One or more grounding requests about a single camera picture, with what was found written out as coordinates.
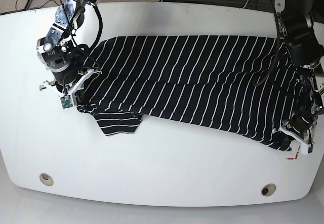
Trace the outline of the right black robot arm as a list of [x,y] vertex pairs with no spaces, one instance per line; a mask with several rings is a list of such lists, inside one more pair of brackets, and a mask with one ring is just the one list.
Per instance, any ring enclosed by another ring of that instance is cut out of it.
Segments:
[[[83,94],[85,81],[93,74],[101,73],[100,65],[90,55],[103,30],[103,20],[98,9],[99,1],[60,2],[55,21],[47,35],[37,41],[37,57],[54,76],[53,81],[44,81],[39,89],[48,88],[56,93],[63,109],[76,106]],[[74,39],[76,31],[83,25],[87,5],[94,8],[99,22],[96,39],[90,47],[77,44]]]

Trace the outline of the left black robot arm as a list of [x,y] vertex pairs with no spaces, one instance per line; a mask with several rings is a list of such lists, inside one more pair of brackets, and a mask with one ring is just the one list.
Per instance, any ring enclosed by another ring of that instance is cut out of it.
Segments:
[[302,86],[297,108],[279,131],[299,143],[303,155],[314,151],[317,119],[323,114],[323,46],[314,31],[313,10],[319,0],[275,0],[281,39],[285,42],[296,80]]

